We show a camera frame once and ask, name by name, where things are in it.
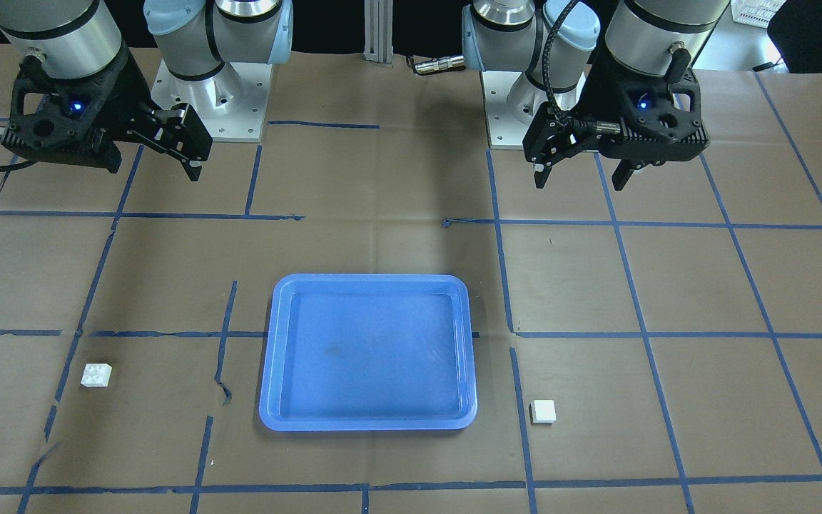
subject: white plastic basket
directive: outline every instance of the white plastic basket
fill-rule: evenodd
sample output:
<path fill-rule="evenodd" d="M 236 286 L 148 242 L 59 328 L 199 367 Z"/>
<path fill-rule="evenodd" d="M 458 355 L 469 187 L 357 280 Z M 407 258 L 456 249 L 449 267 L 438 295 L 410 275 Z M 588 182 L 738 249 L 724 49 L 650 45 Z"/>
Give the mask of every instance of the white plastic basket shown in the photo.
<path fill-rule="evenodd" d="M 785 3 L 786 0 L 731 0 L 731 19 L 766 29 L 773 14 Z"/>

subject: cardboard surface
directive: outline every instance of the cardboard surface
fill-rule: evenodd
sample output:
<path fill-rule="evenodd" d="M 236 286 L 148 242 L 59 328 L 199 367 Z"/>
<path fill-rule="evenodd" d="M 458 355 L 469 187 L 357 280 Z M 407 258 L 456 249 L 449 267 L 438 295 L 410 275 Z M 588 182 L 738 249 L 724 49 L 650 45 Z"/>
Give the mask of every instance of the cardboard surface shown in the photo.
<path fill-rule="evenodd" d="M 0 175 L 0 512 L 822 512 L 822 77 L 698 76 L 705 165 L 622 192 L 590 153 L 537 190 L 488 151 L 477 73 L 303 54 L 262 146 L 216 144 L 197 183 L 137 146 L 116 176 Z M 460 277 L 474 423 L 265 428 L 290 273 Z"/>

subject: blue tray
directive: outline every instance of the blue tray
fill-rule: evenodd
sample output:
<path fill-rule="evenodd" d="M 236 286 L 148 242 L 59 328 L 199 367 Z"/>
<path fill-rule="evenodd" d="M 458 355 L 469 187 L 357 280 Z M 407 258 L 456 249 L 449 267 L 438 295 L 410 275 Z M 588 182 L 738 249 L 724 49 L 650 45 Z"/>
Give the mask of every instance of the blue tray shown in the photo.
<path fill-rule="evenodd" d="M 271 303 L 258 415 L 272 430 L 452 430 L 477 413 L 454 276 L 293 274 Z"/>

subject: metal bar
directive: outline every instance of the metal bar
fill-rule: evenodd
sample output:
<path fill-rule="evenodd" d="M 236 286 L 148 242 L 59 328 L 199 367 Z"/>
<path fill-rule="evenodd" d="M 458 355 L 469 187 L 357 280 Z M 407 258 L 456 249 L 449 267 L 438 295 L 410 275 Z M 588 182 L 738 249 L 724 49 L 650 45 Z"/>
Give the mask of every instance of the metal bar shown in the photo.
<path fill-rule="evenodd" d="M 363 58 L 392 64 L 392 0 L 363 0 L 366 12 L 366 46 Z"/>

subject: white cube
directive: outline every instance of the white cube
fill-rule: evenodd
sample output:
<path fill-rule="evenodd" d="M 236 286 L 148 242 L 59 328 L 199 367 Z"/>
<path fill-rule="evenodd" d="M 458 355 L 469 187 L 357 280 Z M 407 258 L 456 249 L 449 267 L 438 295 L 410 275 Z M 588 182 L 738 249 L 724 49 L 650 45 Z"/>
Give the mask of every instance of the white cube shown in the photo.
<path fill-rule="evenodd" d="M 557 420 L 557 409 L 553 400 L 532 400 L 532 423 L 553 423 Z"/>
<path fill-rule="evenodd" d="M 85 364 L 84 374 L 81 375 L 81 385 L 84 387 L 107 387 L 110 383 L 110 373 L 113 368 L 109 364 Z"/>

